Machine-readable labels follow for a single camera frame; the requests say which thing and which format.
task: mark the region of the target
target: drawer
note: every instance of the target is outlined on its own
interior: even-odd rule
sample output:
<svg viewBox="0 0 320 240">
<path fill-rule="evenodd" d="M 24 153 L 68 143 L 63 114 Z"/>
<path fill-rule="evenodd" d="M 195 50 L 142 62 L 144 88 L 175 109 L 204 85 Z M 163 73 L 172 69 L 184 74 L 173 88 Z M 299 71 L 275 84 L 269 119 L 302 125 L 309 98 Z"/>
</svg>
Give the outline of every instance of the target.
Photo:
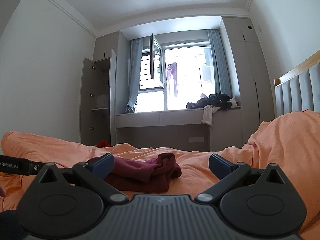
<svg viewBox="0 0 320 240">
<path fill-rule="evenodd" d="M 165 111 L 160 113 L 160 125 L 184 125 L 202 123 L 203 109 Z"/>
<path fill-rule="evenodd" d="M 160 114 L 152 112 L 116 115 L 117 128 L 143 126 L 160 126 Z"/>
</svg>

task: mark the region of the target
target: purple pants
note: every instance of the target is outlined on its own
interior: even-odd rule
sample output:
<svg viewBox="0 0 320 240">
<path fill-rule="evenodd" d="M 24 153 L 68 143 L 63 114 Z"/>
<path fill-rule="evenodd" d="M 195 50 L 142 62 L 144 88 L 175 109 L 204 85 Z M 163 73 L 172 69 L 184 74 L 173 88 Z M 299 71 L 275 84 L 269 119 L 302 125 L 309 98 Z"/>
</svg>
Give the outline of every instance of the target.
<svg viewBox="0 0 320 240">
<path fill-rule="evenodd" d="M 171 88 L 170 88 L 170 80 L 171 76 L 173 78 L 173 91 L 174 96 L 178 96 L 178 81 L 177 81 L 177 63 L 173 62 L 167 66 L 167 80 L 168 80 L 168 87 L 169 87 L 169 94 L 171 95 Z"/>
</svg>

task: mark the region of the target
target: red cloth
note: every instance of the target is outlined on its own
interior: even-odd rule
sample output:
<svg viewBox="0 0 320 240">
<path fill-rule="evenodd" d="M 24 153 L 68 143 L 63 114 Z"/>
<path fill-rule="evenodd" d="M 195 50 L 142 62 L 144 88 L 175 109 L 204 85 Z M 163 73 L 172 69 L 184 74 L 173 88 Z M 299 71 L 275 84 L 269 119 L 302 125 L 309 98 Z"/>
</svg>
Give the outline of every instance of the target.
<svg viewBox="0 0 320 240">
<path fill-rule="evenodd" d="M 180 176 L 181 168 L 174 154 L 161 153 L 146 162 L 115 157 L 114 169 L 104 181 L 122 191 L 160 193 L 168 191 L 170 179 Z"/>
<path fill-rule="evenodd" d="M 110 144 L 105 140 L 103 140 L 97 144 L 97 148 L 106 148 L 106 147 L 110 147 Z"/>
</svg>

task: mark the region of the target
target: wooden headboard frame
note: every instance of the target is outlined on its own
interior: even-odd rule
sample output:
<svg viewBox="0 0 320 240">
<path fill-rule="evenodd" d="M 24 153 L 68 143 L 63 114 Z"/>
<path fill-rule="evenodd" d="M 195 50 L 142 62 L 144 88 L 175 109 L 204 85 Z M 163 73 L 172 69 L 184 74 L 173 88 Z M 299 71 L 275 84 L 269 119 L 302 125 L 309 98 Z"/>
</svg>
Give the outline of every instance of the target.
<svg viewBox="0 0 320 240">
<path fill-rule="evenodd" d="M 315 64 L 320 62 L 320 50 L 318 50 L 315 54 L 313 54 L 311 57 L 307 58 L 304 62 L 300 63 L 298 66 L 296 66 L 294 69 L 290 70 L 288 73 L 284 74 L 280 78 L 275 79 L 275 87 L 277 85 L 280 85 L 295 76 L 299 75 L 303 71 L 313 67 Z"/>
</svg>

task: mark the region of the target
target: built-in cabinet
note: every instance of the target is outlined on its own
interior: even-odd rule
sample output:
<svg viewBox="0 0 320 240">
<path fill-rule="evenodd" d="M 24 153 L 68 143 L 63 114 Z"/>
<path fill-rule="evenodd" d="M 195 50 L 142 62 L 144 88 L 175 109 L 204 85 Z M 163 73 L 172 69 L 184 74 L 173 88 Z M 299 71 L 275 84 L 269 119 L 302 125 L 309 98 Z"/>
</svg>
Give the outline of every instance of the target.
<svg viewBox="0 0 320 240">
<path fill-rule="evenodd" d="M 116 57 L 93 62 L 84 59 L 80 97 L 80 137 L 85 145 L 111 141 L 110 134 L 110 72 L 115 69 Z"/>
<path fill-rule="evenodd" d="M 97 38 L 93 61 L 84 59 L 80 96 L 82 144 L 96 145 L 102 140 L 116 144 L 115 114 L 124 112 L 129 98 L 129 58 L 130 42 L 116 32 Z"/>
<path fill-rule="evenodd" d="M 243 142 L 263 121 L 274 119 L 269 75 L 257 33 L 249 18 L 223 17 L 238 77 Z"/>
<path fill-rule="evenodd" d="M 119 114 L 116 115 L 117 143 L 201 152 L 243 146 L 241 107 L 215 112 L 213 126 L 202 124 L 202 119 L 203 109 Z"/>
</svg>

